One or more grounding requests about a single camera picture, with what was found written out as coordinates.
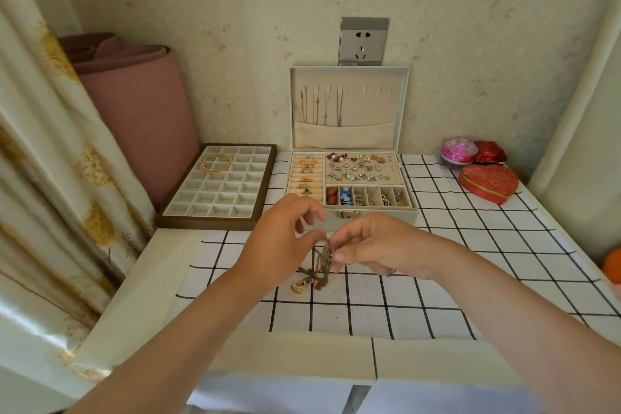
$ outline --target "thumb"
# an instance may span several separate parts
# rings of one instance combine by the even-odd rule
[[[344,245],[334,253],[334,260],[341,264],[377,261],[380,257],[380,249],[372,237],[356,244]]]
[[[322,230],[309,231],[304,236],[299,238],[300,244],[304,247],[307,253],[319,241],[325,241],[325,231],[322,231]]]

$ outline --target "person's right arm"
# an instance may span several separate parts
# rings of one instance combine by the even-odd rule
[[[621,412],[621,347],[483,257],[383,213],[330,238],[334,270],[362,262],[440,284],[550,413]]]

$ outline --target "rolled yoga mat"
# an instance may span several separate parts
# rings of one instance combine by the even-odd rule
[[[131,45],[114,33],[68,36],[60,44],[160,210],[199,151],[177,56],[166,46]]]

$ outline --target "jewelry box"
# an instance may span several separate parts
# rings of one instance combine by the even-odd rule
[[[335,231],[373,212],[414,224],[419,207],[396,151],[408,67],[291,67],[287,193],[321,202]]]
[[[263,213],[274,144],[205,144],[155,216],[160,228],[251,231]]]

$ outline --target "metal latch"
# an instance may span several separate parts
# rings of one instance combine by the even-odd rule
[[[338,210],[337,216],[343,220],[351,220],[360,216],[360,210]]]

